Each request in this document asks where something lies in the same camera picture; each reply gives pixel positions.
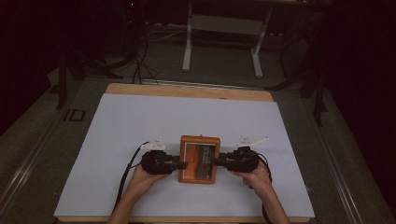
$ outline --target metal leg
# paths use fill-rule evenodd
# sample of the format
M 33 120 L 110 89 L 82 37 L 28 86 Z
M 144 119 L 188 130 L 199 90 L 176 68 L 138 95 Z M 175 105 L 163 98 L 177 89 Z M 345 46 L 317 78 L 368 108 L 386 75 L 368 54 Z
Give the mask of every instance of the metal leg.
M 190 60 L 191 60 L 191 32 L 192 32 L 192 0 L 189 0 L 189 17 L 187 18 L 187 43 L 186 49 L 184 50 L 183 60 L 183 72 L 190 71 Z
M 253 61 L 254 73 L 257 78 L 262 78 L 262 67 L 260 65 L 259 52 L 260 48 L 262 47 L 262 41 L 264 40 L 265 32 L 268 27 L 268 22 L 271 19 L 272 12 L 273 8 L 268 8 L 265 21 L 262 23 L 262 29 L 259 33 L 259 41 L 257 42 L 256 48 L 251 50 L 251 59 Z

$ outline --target floor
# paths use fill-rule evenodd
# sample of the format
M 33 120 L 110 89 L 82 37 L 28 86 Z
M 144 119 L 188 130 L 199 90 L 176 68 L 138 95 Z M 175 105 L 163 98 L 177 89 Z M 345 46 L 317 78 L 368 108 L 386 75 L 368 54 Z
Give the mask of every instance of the floor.
M 183 32 L 173 38 L 164 34 L 148 36 L 149 46 L 141 66 L 143 84 L 264 91 L 285 80 L 279 60 L 282 43 L 277 36 L 269 36 L 263 43 L 261 79 L 254 77 L 248 47 L 202 38 L 193 43 L 190 72 L 182 72 L 183 36 Z M 302 54 L 296 52 L 302 49 L 304 44 L 290 47 L 283 58 L 287 72 L 301 59 Z M 143 57 L 145 51 L 141 49 L 139 55 Z M 69 80 L 68 100 L 62 109 L 55 109 L 57 95 L 46 92 L 1 136 L 0 223 L 61 223 L 53 212 L 99 100 L 109 83 L 132 82 L 135 69 L 132 63 L 114 71 L 124 76 L 115 80 L 87 68 L 89 75 L 84 81 Z M 308 223 L 396 223 L 332 93 L 325 92 L 327 112 L 322 113 L 323 126 L 319 127 L 312 116 L 314 99 L 300 97 L 300 86 L 297 83 L 272 94 L 317 216 Z M 67 109 L 85 110 L 86 116 L 80 122 L 69 121 L 64 119 Z

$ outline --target table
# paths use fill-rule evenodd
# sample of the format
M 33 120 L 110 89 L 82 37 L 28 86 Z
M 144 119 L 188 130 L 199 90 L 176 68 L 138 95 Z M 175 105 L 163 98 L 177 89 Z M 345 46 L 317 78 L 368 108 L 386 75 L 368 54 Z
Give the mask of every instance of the table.
M 269 92 L 128 84 L 108 86 L 54 215 L 65 222 L 107 221 L 120 177 L 140 144 L 160 135 L 166 152 L 177 155 L 182 134 L 200 133 L 219 137 L 221 152 L 235 150 L 240 134 L 268 134 L 269 141 L 252 149 L 267 157 L 285 211 L 293 222 L 314 216 Z M 130 221 L 263 222 L 263 218 L 261 202 L 252 190 L 219 167 L 214 185 L 178 183 L 174 172 L 139 201 Z
M 213 32 L 226 32 L 242 35 L 256 35 L 258 37 L 257 43 L 251 49 L 251 59 L 253 62 L 254 73 L 257 78 L 262 78 L 262 67 L 259 59 L 259 52 L 262 47 L 268 23 L 271 20 L 274 6 L 276 5 L 290 5 L 297 7 L 317 7 L 316 1 L 297 1 L 297 0 L 255 0 L 250 2 L 259 2 L 267 5 L 265 17 L 262 21 L 258 20 L 243 20 L 237 18 L 225 18 L 216 16 L 207 16 L 194 14 L 192 11 L 192 0 L 189 0 L 188 19 L 187 19 L 187 41 L 184 51 L 182 70 L 184 72 L 190 71 L 191 64 L 191 33 L 192 30 L 206 30 Z

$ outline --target framed picture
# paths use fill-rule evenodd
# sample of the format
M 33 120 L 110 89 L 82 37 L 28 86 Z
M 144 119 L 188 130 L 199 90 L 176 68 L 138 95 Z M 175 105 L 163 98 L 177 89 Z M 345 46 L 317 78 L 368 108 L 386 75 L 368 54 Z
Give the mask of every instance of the framed picture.
M 180 140 L 180 161 L 188 163 L 180 170 L 178 181 L 193 184 L 214 184 L 217 166 L 212 159 L 219 157 L 220 139 L 217 137 L 183 135 Z

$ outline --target white board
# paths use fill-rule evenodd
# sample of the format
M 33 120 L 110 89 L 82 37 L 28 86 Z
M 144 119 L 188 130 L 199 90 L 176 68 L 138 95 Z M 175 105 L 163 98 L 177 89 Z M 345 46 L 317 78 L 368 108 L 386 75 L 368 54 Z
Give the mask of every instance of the white board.
M 287 215 L 314 217 L 276 103 L 119 94 L 102 97 L 54 215 L 110 216 L 120 179 L 135 150 L 162 137 L 165 151 L 178 155 L 184 134 L 219 137 L 220 152 L 235 150 L 241 135 L 269 136 L 270 140 L 252 149 L 267 158 Z M 178 183 L 177 175 L 173 172 L 159 181 L 135 206 L 133 216 L 262 216 L 254 191 L 223 167 L 218 168 L 214 185 Z

